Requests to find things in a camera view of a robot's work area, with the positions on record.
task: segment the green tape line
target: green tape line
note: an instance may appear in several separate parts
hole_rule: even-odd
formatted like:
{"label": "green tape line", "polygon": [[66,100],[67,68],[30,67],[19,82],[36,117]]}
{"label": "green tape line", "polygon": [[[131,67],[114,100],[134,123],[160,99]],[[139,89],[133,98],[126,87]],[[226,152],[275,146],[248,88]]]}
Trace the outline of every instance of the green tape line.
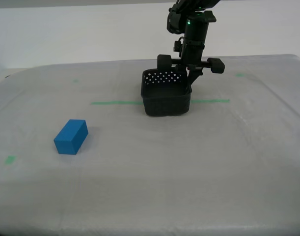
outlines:
{"label": "green tape line", "polygon": [[16,156],[8,156],[8,158],[5,160],[4,163],[5,163],[6,165],[10,165],[10,164],[12,164],[16,159],[17,159]]}
{"label": "green tape line", "polygon": [[229,103],[230,100],[212,99],[212,100],[192,100],[191,103]]}
{"label": "green tape line", "polygon": [[132,101],[92,102],[91,105],[143,105],[143,102],[132,102]]}
{"label": "green tape line", "polygon": [[[192,100],[191,103],[229,103],[230,100],[212,99],[212,100]],[[91,105],[143,105],[143,102],[133,101],[111,101],[111,102],[92,102]]]}

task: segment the perforated basket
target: perforated basket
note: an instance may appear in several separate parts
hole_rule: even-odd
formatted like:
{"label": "perforated basket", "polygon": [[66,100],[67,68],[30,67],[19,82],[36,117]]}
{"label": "perforated basket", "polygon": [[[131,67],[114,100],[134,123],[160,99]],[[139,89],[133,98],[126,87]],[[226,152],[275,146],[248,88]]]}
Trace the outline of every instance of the perforated basket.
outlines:
{"label": "perforated basket", "polygon": [[141,96],[149,116],[176,116],[190,107],[191,86],[187,73],[146,70],[142,75]]}

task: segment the blue rectangular block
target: blue rectangular block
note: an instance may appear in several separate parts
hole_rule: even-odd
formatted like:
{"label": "blue rectangular block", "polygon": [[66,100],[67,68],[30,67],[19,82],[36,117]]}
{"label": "blue rectangular block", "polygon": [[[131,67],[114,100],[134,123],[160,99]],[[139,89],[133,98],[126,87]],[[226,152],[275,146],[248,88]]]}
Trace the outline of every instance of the blue rectangular block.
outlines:
{"label": "blue rectangular block", "polygon": [[87,135],[85,120],[69,120],[54,139],[58,153],[76,155]]}

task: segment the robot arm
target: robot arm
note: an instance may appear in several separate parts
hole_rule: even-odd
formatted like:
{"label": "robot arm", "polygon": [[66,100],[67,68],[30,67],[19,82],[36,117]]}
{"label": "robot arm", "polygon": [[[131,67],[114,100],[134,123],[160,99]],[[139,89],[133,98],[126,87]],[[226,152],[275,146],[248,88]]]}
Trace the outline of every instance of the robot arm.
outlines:
{"label": "robot arm", "polygon": [[185,33],[187,17],[196,12],[214,7],[220,0],[177,0],[169,9],[167,30],[170,33]]}
{"label": "robot arm", "polygon": [[207,61],[201,61],[209,23],[216,22],[212,11],[204,10],[212,8],[219,1],[177,0],[169,9],[167,30],[170,33],[185,35],[174,44],[174,51],[179,52],[180,59],[172,59],[170,55],[159,55],[158,70],[168,71],[172,65],[176,65],[177,70],[188,69],[191,84],[203,74],[203,68],[210,68],[213,73],[218,74],[224,72],[225,65],[220,59],[209,58]]}

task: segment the table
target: table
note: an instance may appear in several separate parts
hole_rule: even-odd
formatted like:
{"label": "table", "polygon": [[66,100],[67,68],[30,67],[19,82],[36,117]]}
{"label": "table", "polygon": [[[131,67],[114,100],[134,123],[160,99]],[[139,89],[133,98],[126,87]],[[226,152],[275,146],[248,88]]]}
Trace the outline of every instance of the table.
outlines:
{"label": "table", "polygon": [[[190,111],[148,117],[155,60],[41,66],[0,83],[3,235],[300,235],[300,59],[222,58]],[[53,139],[69,119],[76,156]]]}

